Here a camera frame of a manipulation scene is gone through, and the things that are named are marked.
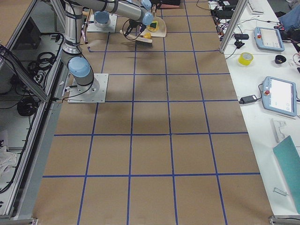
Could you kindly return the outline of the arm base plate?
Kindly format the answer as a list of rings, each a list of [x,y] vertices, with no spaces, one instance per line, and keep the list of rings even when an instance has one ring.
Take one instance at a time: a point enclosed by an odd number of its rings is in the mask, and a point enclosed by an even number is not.
[[[70,104],[93,104],[105,103],[108,85],[108,74],[94,74],[94,81],[91,86],[80,86],[73,79],[72,85],[75,87],[70,89],[70,97],[67,99]]]
[[[89,18],[87,32],[89,33],[114,33],[116,30],[117,15],[109,15],[107,23],[94,23],[94,15],[92,14]]]

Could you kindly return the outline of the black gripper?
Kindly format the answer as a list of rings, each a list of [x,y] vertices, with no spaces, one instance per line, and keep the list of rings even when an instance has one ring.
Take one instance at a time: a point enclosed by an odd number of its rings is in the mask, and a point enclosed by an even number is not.
[[[140,33],[144,31],[144,24],[142,24],[141,22],[135,21],[133,19],[129,19],[128,21],[129,21],[129,26],[125,31],[125,35],[129,35],[133,30],[133,28],[137,28],[138,26],[140,26]]]

